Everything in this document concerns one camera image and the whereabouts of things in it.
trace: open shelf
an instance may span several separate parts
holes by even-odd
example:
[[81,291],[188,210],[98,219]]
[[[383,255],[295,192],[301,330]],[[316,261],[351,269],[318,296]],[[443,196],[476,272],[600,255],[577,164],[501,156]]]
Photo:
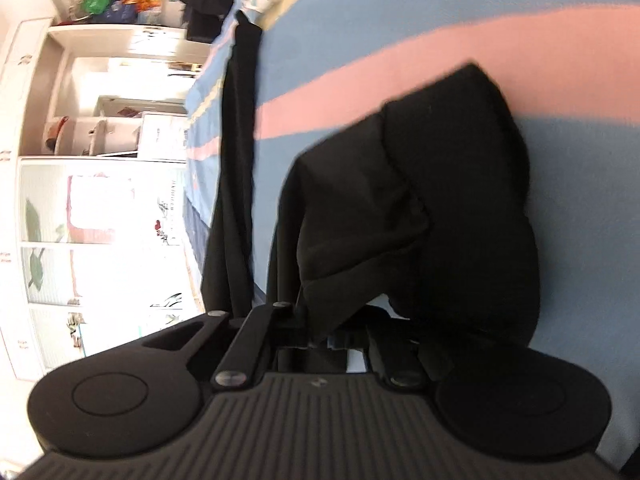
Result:
[[33,72],[33,79],[30,81],[31,86],[24,108],[20,136],[21,155],[39,155],[49,152],[44,146],[46,138],[43,138],[42,130],[43,126],[49,122],[50,103],[52,97],[57,94],[58,70],[63,58],[62,47],[51,38],[46,38]]
[[[49,129],[60,121],[54,117],[45,124],[42,139],[43,154],[51,155],[44,148]],[[78,117],[70,118],[60,130],[53,155],[80,156],[105,155],[134,151],[138,145],[142,118],[129,117]]]
[[58,25],[49,34],[76,57],[144,57],[204,63],[210,45],[185,39],[183,28],[149,25]]
[[182,168],[101,157],[36,160],[49,163],[20,161],[15,209],[22,247],[95,252],[105,249],[100,244],[180,246]]

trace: screw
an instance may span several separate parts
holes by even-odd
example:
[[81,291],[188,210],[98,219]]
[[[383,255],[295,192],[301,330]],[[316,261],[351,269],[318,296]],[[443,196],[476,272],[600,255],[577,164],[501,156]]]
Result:
[[312,386],[315,386],[316,388],[324,388],[325,386],[327,386],[327,384],[329,384],[329,381],[327,381],[325,378],[318,377],[317,379],[311,381],[310,384]]
[[216,374],[216,382],[226,388],[237,388],[246,382],[246,374],[227,370]]

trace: white cabinet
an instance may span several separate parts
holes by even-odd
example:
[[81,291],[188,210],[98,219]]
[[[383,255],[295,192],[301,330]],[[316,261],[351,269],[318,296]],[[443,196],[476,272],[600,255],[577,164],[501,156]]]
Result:
[[22,22],[12,41],[7,61],[17,61],[23,64],[35,61],[50,24],[50,18]]
[[[72,135],[65,150],[58,139],[60,155],[137,146],[142,118],[80,106],[97,89],[74,72],[78,56],[105,66],[103,56],[202,63],[209,45],[177,29],[50,24],[22,22],[0,59],[0,330],[16,377],[29,381],[82,357],[82,332],[95,350],[200,313],[179,225],[184,164],[63,158],[46,139],[62,115]],[[148,158],[184,159],[183,120],[170,117],[168,130],[144,140]]]
[[0,317],[2,338],[15,377],[37,381],[43,375],[39,352],[31,333],[28,313],[19,303],[10,303]]
[[50,19],[22,22],[0,74],[0,152],[13,152],[18,144],[24,102],[33,78]]

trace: black jacket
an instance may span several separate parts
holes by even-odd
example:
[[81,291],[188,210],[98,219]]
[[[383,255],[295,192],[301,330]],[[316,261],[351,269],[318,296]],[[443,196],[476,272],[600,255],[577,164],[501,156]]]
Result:
[[[251,308],[255,66],[259,29],[239,13],[222,97],[219,190],[203,273],[208,310]],[[540,306],[524,203],[526,147],[475,65],[312,147],[282,189],[268,301],[304,300],[321,340],[380,294],[526,344]]]

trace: painted wall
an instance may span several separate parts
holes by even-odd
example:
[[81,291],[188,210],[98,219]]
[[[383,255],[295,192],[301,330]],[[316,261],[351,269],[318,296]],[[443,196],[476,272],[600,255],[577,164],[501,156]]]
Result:
[[0,339],[0,460],[28,465],[42,454],[27,418],[27,399],[33,385],[15,378]]

